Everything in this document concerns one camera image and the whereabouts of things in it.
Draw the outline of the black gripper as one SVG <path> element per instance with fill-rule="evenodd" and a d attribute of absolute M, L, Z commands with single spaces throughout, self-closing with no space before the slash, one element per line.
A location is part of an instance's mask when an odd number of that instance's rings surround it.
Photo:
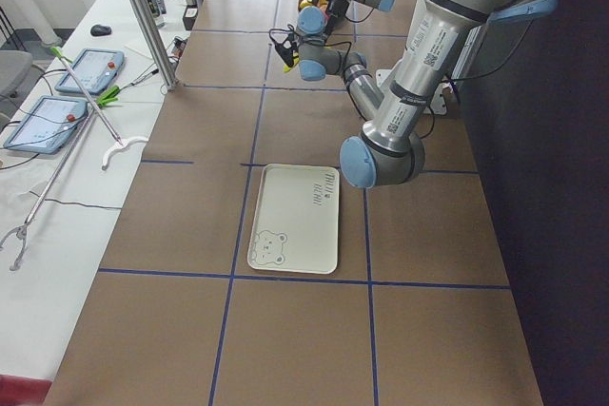
<path fill-rule="evenodd" d="M 349 8 L 349 0 L 312 0 L 312 4 L 318 7 L 326 21 L 343 21 Z"/>
<path fill-rule="evenodd" d="M 297 50 L 300 45 L 300 35 L 294 28 L 281 29 L 284 40 L 280 43 L 280 55 L 287 67 L 292 66 L 292 50 Z"/>

